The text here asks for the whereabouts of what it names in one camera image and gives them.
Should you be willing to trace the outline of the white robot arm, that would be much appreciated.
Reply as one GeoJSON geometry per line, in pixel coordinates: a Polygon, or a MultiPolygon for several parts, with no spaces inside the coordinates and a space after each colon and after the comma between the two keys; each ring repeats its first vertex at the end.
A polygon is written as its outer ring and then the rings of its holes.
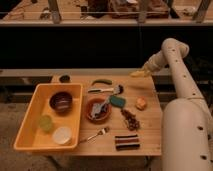
{"type": "Polygon", "coordinates": [[[169,102],[162,118],[162,170],[213,171],[208,134],[213,118],[183,58],[189,46],[167,38],[161,50],[142,67],[146,76],[169,65],[177,98],[169,102]]]}

